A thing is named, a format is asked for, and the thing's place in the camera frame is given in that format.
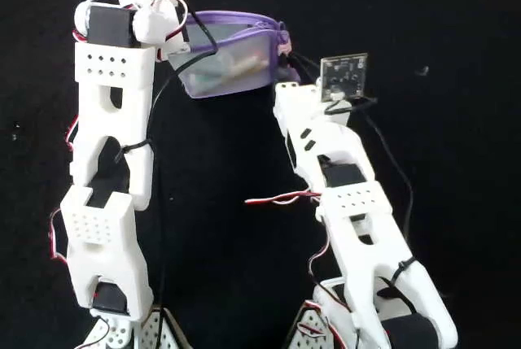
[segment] black cable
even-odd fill
[[[80,345],[79,347],[75,347],[74,349],[84,349],[86,347],[92,347],[93,345],[95,345],[95,344],[97,344],[99,342],[102,342],[105,339],[105,337],[108,336],[109,331],[111,331],[111,326],[101,316],[98,316],[96,319],[105,322],[105,325],[107,325],[107,331],[105,332],[105,334],[101,338],[97,339],[94,342],[84,343],[83,345]]]
[[[157,92],[157,94],[155,95],[154,99],[152,100],[152,106],[151,106],[151,111],[150,111],[150,115],[148,117],[148,125],[150,127],[151,125],[151,122],[152,122],[152,119],[154,117],[154,113],[155,113],[155,107],[157,105],[157,103],[159,102],[159,99],[161,98],[161,95],[163,94],[163,92],[165,91],[165,89],[167,87],[169,87],[170,85],[170,82],[172,82],[172,79],[174,77],[178,77],[179,74],[181,72],[183,72],[184,70],[186,70],[188,67],[192,66],[193,64],[199,62],[200,60],[202,59],[205,59],[209,56],[212,56],[212,55],[215,55],[217,53],[217,51],[219,50],[219,47],[217,45],[217,42],[215,40],[215,38],[213,37],[213,35],[210,33],[210,31],[208,30],[208,28],[206,27],[206,25],[203,23],[203,21],[201,21],[201,19],[199,18],[199,16],[197,15],[197,13],[195,11],[192,10],[192,8],[190,7],[190,4],[187,3],[187,6],[188,6],[188,12],[191,14],[192,18],[194,19],[194,21],[197,23],[197,25],[201,28],[201,30],[203,31],[203,33],[206,35],[206,37],[208,38],[208,40],[210,41],[210,43],[212,44],[212,49],[211,50],[207,50],[199,55],[196,55],[194,56],[192,59],[189,59],[188,61],[186,61],[184,64],[182,64],[181,66],[179,66],[178,68],[176,68],[174,70],[174,74],[172,74],[166,81],[165,83],[163,83],[163,86],[161,87],[161,89]]]
[[[208,28],[204,25],[203,21],[197,16],[197,13],[193,11],[190,7],[190,4],[188,6],[188,12],[192,15],[194,21],[197,23],[197,25],[201,28],[203,33],[206,35],[210,43],[212,44],[212,49],[208,50],[206,52],[203,52],[192,59],[189,59],[184,64],[179,66],[173,71],[173,74],[169,76],[169,78],[163,83],[160,90],[155,95],[154,99],[152,100],[151,105],[151,111],[148,116],[148,126],[147,126],[147,136],[150,136],[151,126],[153,124],[154,120],[154,114],[155,110],[157,109],[157,104],[159,103],[159,100],[161,98],[161,95],[166,90],[167,87],[169,87],[170,83],[172,82],[172,79],[174,77],[179,77],[179,74],[186,70],[188,67],[192,66],[193,64],[199,62],[202,59],[205,59],[209,56],[212,56],[217,53],[218,46],[215,38],[213,38],[212,34],[208,30]],[[164,225],[164,209],[163,209],[163,184],[161,180],[161,172],[160,172],[160,166],[159,166],[159,155],[156,154],[155,159],[157,165],[156,165],[156,182],[157,182],[157,198],[158,198],[158,211],[160,214],[160,287],[159,287],[159,293],[158,293],[158,301],[160,306],[160,319],[159,319],[159,325],[158,325],[158,332],[157,332],[157,340],[155,341],[155,349],[159,349],[161,346],[161,335],[162,335],[162,329],[163,329],[163,321],[164,321],[164,290],[166,287],[166,252],[165,252],[165,241],[164,241],[164,233],[165,233],[165,225]]]
[[[324,110],[324,114],[326,116],[333,116],[333,115],[343,115],[344,113],[354,113],[355,111],[363,111],[367,109],[368,107],[372,107],[378,102],[377,98],[369,98],[369,97],[360,97],[360,98],[354,98],[354,99],[365,99],[364,103],[360,103],[358,105],[352,105],[350,107],[341,107],[339,109],[334,109],[340,101],[334,101],[330,106],[328,106]]]
[[[302,62],[298,58],[296,58],[294,55],[289,54],[287,59],[290,61],[290,63],[295,62],[296,64],[298,64],[298,68],[307,76],[307,78],[309,79],[309,83],[314,85],[315,79],[313,79],[313,76],[311,75],[309,70],[302,64]]]
[[[164,288],[166,287],[166,253],[165,253],[165,214],[164,211],[164,196],[163,196],[163,182],[160,171],[160,157],[155,156],[155,181],[157,183],[157,211],[160,218],[160,286],[158,290],[158,303],[160,306],[160,320],[157,328],[157,340],[155,342],[155,349],[159,349],[161,346],[161,335],[163,333],[163,319],[164,319]]]
[[[315,67],[316,69],[318,69],[318,71],[320,71],[320,64],[318,64],[317,62],[314,62],[313,60],[311,60],[310,58],[304,56],[303,54],[300,54],[296,50],[292,50],[290,55],[294,55],[297,58],[299,58],[301,60],[304,60],[307,64],[309,64],[310,66]]]
[[[400,177],[402,178],[403,182],[407,186],[407,190],[409,191],[409,204],[407,205],[407,210],[405,211],[404,215],[404,222],[402,225],[402,233],[404,234],[404,239],[406,241],[409,241],[409,227],[410,227],[410,217],[411,213],[413,211],[413,204],[414,204],[414,191],[413,186],[410,183],[409,178],[403,171],[403,169],[400,167],[398,162],[396,161],[396,158],[391,152],[391,148],[387,144],[387,141],[385,140],[385,137],[383,137],[382,131],[380,131],[380,128],[378,128],[378,125],[369,117],[369,115],[365,111],[361,111],[362,115],[366,119],[367,124],[376,132],[378,135],[380,142],[382,143],[382,147],[385,150],[385,153],[387,154],[387,157],[391,160],[392,165],[394,168],[398,171],[400,174]]]

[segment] perforated bracket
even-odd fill
[[[288,349],[331,349],[333,345],[333,333],[326,322],[317,311],[308,309],[296,321]]]
[[[392,213],[392,206],[377,181],[326,189],[328,212],[335,216],[353,217],[367,213]]]
[[[139,335],[139,349],[155,349],[159,331],[160,312],[152,311],[148,319],[143,323]],[[164,319],[161,325],[160,349],[191,349],[186,337],[179,328],[168,309],[164,309]]]
[[[122,48],[76,43],[76,82],[142,88],[154,80],[155,48]]]
[[[105,208],[96,208],[86,206],[91,195],[91,188],[72,185],[61,203],[68,235],[67,262],[77,301],[91,308],[98,282],[111,282],[127,299],[128,315],[118,318],[142,321],[150,310],[152,291],[137,241],[132,196],[114,192]]]
[[[108,136],[121,146],[147,137],[155,67],[154,48],[120,48],[78,42],[79,130],[74,139],[71,175],[87,186],[98,171],[98,157]],[[111,101],[111,87],[122,88],[120,108]],[[143,146],[125,154],[130,170],[129,193],[134,208],[147,208],[151,197],[153,154]]]

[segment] wire bundle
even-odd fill
[[[244,203],[247,205],[257,205],[266,203],[273,203],[277,205],[289,205],[294,203],[300,197],[320,198],[321,195],[322,194],[320,193],[310,192],[309,190],[297,190],[295,192],[283,193],[268,198],[249,198],[248,200],[245,200]]]

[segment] red and white wire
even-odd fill
[[[322,305],[320,305],[319,303],[312,302],[311,300],[306,300],[304,302],[304,305],[306,307],[313,308],[316,312],[318,312],[321,315],[322,319],[327,323],[327,328],[330,330],[330,332],[333,333],[333,335],[335,336],[335,339],[340,343],[340,347],[342,349],[347,349],[348,346],[345,344],[345,342],[342,339],[342,337],[340,336],[340,333],[338,332],[338,330],[329,322],[329,319],[327,318],[327,316],[322,315]]]
[[[179,23],[179,25],[166,37],[167,41],[169,39],[171,39],[172,37],[174,37],[175,35],[179,34],[182,31],[182,29],[185,27],[186,20],[188,20],[188,5],[186,4],[186,2],[184,0],[175,0],[175,1],[178,1],[179,3],[181,3],[181,6],[182,6],[184,12],[183,12],[182,20]]]
[[[72,37],[78,42],[87,42],[87,37],[83,36],[77,29],[72,30]]]
[[[61,253],[56,250],[56,232],[55,232],[55,216],[61,211],[60,208],[56,208],[49,215],[49,241],[50,241],[50,258],[52,260],[59,260],[64,264],[67,264],[67,259]]]
[[[74,150],[74,146],[71,143],[71,136],[74,130],[78,126],[78,116],[74,117],[74,120],[72,120],[71,125],[68,127],[67,135],[65,135],[65,143],[67,143],[67,147],[70,151]]]
[[[247,205],[267,203],[273,203],[277,205],[288,205],[294,203],[300,197],[317,198],[319,196],[321,196],[320,193],[310,192],[309,190],[297,190],[295,192],[283,193],[268,198],[249,198],[248,200],[245,200],[244,203],[246,203]]]

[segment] red wire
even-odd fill
[[[297,196],[298,197],[319,197],[321,195],[322,194],[315,193],[315,192],[300,191],[300,192],[291,192],[291,193],[280,194],[278,196],[269,197],[269,198],[250,198],[250,199],[246,200],[244,203],[247,205],[257,205],[257,204],[272,203],[273,201],[288,201]]]
[[[72,132],[77,127],[77,123],[78,123],[78,116],[76,115],[76,117],[74,117],[74,119],[72,120],[71,125],[68,127],[67,134],[65,135],[65,142],[67,143],[67,147],[70,151],[72,151],[74,149],[70,140],[71,140]]]

